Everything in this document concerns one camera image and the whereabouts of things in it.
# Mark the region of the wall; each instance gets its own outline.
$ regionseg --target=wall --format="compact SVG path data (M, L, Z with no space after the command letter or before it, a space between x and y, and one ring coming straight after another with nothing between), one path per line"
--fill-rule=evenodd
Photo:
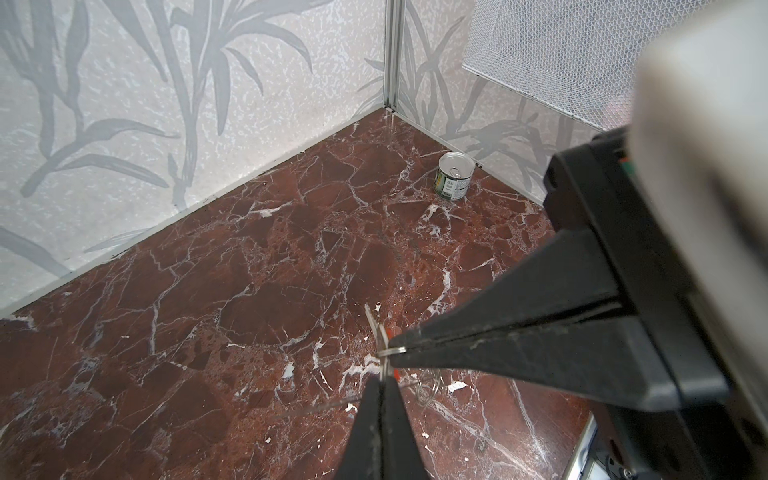
M549 157L597 131L462 68L473 0L406 0L397 111L542 202Z
M384 8L0 3L0 312L379 106Z

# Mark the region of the red marble floor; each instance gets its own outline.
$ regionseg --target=red marble floor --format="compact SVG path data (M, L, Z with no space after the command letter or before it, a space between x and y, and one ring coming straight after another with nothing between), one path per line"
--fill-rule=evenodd
M332 478L394 332L467 300L551 236L481 171L430 190L444 148L377 111L0 323L0 474ZM435 478L558 478L585 402L476 372L404 396Z

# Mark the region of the mesh panel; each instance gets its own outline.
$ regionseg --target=mesh panel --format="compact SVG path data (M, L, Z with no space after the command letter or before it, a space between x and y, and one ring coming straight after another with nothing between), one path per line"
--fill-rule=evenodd
M598 128L626 124L645 45L709 0L476 0L463 66Z

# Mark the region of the can lid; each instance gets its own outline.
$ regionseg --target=can lid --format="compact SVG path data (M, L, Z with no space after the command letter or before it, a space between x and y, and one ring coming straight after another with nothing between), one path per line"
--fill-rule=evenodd
M475 171L475 162L458 151L449 151L440 157L439 165L444 174L457 179L470 178Z

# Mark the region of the silver can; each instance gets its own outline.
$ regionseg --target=silver can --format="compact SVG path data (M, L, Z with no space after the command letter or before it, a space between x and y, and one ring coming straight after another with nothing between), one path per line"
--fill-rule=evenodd
M460 200L467 194L475 162L458 151L440 157L435 176L435 193L446 200Z

